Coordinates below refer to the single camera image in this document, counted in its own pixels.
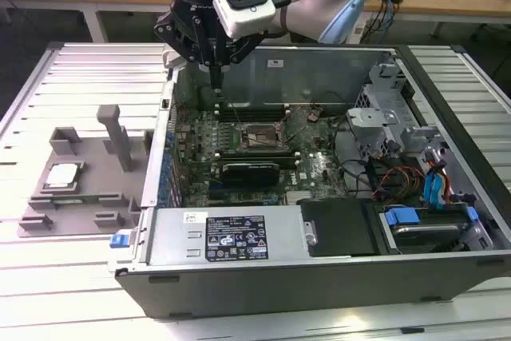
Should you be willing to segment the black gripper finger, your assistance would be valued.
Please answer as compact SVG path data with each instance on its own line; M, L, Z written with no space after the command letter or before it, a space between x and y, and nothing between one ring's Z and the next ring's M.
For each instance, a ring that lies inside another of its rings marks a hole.
M205 68L210 85L216 89L214 39L208 35L206 19L197 11L169 11L160 17L155 34L185 60Z
M216 38L216 89L222 88L225 66L241 63L260 43L262 34L251 34L237 40L229 38L225 32Z

